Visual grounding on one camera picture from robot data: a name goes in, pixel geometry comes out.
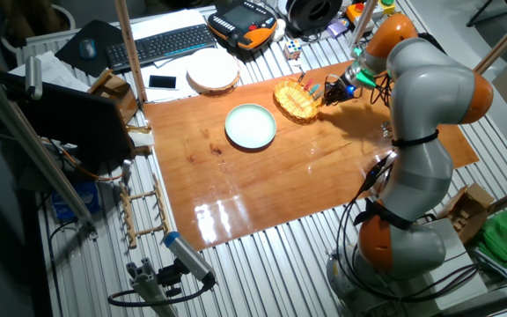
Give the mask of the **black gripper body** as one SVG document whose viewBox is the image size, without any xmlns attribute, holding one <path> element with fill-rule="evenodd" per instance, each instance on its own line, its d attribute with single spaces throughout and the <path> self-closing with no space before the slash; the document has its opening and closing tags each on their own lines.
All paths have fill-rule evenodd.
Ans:
<svg viewBox="0 0 507 317">
<path fill-rule="evenodd" d="M 329 92 L 328 95 L 338 95 L 340 97 L 339 102 L 351 100 L 355 97 L 356 87 L 354 85 L 346 84 L 341 79 L 333 84 L 335 84 L 335 88 L 332 92 Z"/>
</svg>

